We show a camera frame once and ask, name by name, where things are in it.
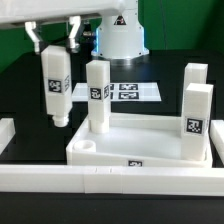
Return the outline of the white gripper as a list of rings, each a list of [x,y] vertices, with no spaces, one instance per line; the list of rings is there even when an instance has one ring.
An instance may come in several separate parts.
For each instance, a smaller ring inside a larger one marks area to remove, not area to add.
[[[136,8],[136,0],[0,0],[0,27],[18,27],[26,22],[25,31],[34,44],[34,52],[39,54],[42,38],[36,22],[56,23],[70,17],[67,47],[75,52],[79,48],[76,36],[80,16],[116,16]]]

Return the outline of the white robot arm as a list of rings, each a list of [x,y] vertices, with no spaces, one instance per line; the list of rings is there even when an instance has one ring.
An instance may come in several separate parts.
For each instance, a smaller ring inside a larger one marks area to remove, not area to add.
[[[72,26],[69,47],[77,48],[75,36],[81,21],[102,18],[96,30],[94,57],[132,61],[149,54],[144,28],[138,21],[138,0],[0,0],[0,29],[24,26],[40,52],[37,23],[68,21]]]

